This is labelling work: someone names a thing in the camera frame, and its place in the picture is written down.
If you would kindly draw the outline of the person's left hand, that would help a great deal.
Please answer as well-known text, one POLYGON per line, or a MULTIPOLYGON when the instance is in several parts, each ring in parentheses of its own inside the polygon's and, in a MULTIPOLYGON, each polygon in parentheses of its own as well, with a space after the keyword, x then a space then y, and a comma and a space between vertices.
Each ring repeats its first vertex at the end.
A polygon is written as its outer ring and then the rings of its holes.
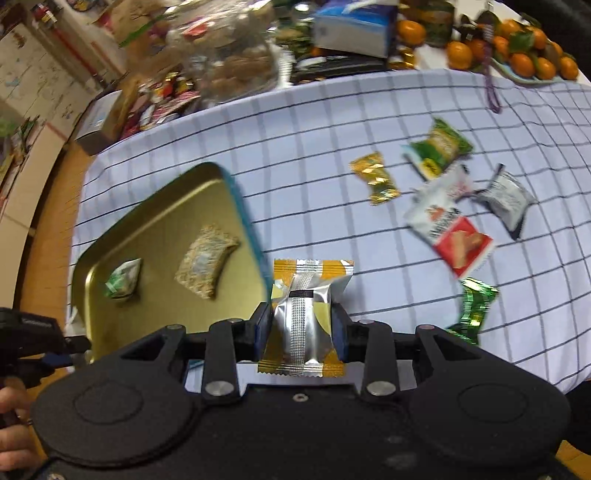
POLYGON ((16 377, 7 377, 1 388, 1 416, 14 413, 14 425, 1 430, 1 471, 33 470, 41 463, 34 435, 28 426, 32 398, 24 383, 16 377))

